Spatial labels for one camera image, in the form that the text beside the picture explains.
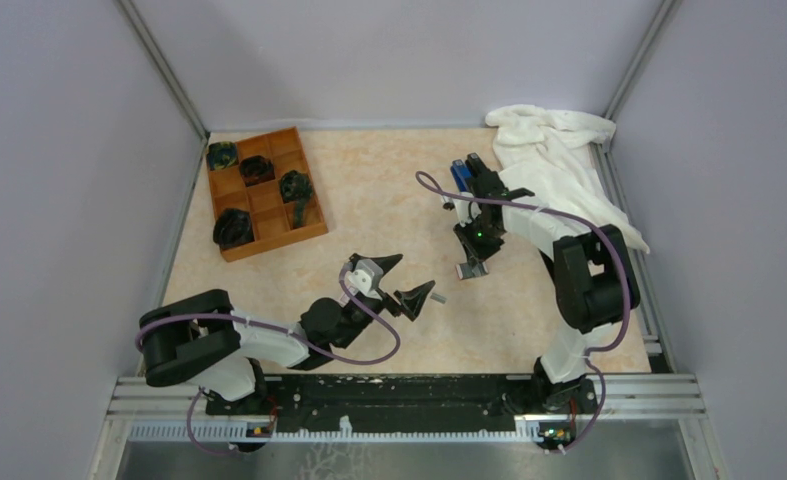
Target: white towel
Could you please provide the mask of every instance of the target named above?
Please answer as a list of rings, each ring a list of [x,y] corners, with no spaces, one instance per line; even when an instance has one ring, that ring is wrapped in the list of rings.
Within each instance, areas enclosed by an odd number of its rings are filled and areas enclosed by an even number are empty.
[[[534,105],[511,105],[487,114],[487,125],[499,127],[493,151],[502,165],[499,177],[509,189],[533,191],[537,203],[584,217],[596,225],[612,224],[623,232],[629,248],[649,253],[649,245],[628,217],[605,196],[587,145],[604,143],[617,126],[583,112],[546,110]],[[555,231],[554,221],[527,212],[530,222]],[[587,228],[562,220],[570,231]]]

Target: blue object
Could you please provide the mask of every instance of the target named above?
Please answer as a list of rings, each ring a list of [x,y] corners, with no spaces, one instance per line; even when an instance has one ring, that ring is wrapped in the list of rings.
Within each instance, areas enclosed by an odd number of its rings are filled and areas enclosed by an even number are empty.
[[[459,192],[468,192],[469,189],[467,188],[467,179],[472,178],[472,173],[470,173],[470,169],[464,165],[464,162],[461,160],[455,160],[452,162],[452,166],[449,168],[452,171],[452,178],[455,180],[455,184],[458,186]]]

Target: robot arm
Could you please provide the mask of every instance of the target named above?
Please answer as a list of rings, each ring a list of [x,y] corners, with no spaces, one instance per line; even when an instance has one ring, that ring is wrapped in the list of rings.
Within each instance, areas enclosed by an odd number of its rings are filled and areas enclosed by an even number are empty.
[[[388,295],[381,279],[402,255],[350,257],[346,281],[352,295],[375,314],[387,310],[393,316],[415,320],[434,287],[434,281]],[[152,310],[140,319],[144,328],[176,315],[229,314],[254,320],[254,325],[191,320],[160,326],[143,338],[146,383],[154,387],[190,382],[208,390],[208,413],[255,412],[266,397],[266,384],[257,360],[268,360],[295,370],[313,370],[329,361],[332,347],[348,347],[369,326],[373,317],[351,300],[316,300],[294,324],[280,324],[234,308],[228,293],[211,290]]]
[[[501,173],[487,168],[474,153],[465,162],[453,163],[451,170],[462,195],[538,205],[531,191],[506,188]],[[458,214],[453,230],[467,256],[467,263],[458,267],[462,279],[486,275],[484,262],[499,252],[507,232],[528,239],[540,251],[564,322],[546,354],[535,363],[533,398],[522,403],[536,403],[547,410],[562,408],[584,380],[585,351],[609,342],[623,320],[623,296],[613,258],[586,227],[551,215],[458,199],[444,202]],[[640,294],[622,233],[612,225],[601,230],[622,260],[631,308],[635,308]],[[602,271],[591,273],[591,264]]]

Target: marble-patterned surface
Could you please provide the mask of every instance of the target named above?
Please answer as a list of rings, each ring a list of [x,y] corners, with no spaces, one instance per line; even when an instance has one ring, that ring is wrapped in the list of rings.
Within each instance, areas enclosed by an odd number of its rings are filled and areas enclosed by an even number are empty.
[[[490,275],[459,281],[454,266],[464,255],[452,233],[454,214],[414,180],[414,172],[422,169],[453,189],[449,163],[470,152],[496,168],[493,135],[486,128],[302,132],[329,233],[233,263],[226,263],[211,242],[213,212],[203,162],[165,302],[222,288],[240,309],[295,322],[317,298],[340,296],[337,274],[353,252],[403,253],[404,260],[385,277],[382,288],[405,290],[434,279],[434,291],[447,303],[428,302],[413,323],[391,319],[402,347],[387,362],[359,367],[335,361],[316,372],[530,372],[562,321],[537,251],[509,235],[502,251],[488,261]],[[211,140],[249,136],[218,134]],[[376,358],[393,344],[383,327],[372,324],[339,353]],[[632,318],[629,335],[617,350],[593,359],[606,372],[648,372],[637,320]],[[285,371],[264,367],[271,373]]]

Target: wooden tray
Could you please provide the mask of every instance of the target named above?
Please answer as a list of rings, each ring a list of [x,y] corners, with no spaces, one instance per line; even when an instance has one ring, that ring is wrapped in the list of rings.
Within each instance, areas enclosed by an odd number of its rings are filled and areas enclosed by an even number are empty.
[[[239,165],[224,170],[208,171],[210,195],[213,200],[214,221],[228,208],[237,208],[252,217],[255,240],[230,249],[220,249],[226,262],[233,262],[257,255],[291,243],[301,242],[328,232],[325,217],[319,207],[316,185],[308,168],[302,141],[295,127],[237,142],[239,162],[253,155],[262,155],[272,161],[275,180],[247,187],[240,175]],[[279,180],[285,173],[298,170],[306,173],[314,187],[314,196],[305,206],[304,224],[292,228],[295,202],[281,200]]]

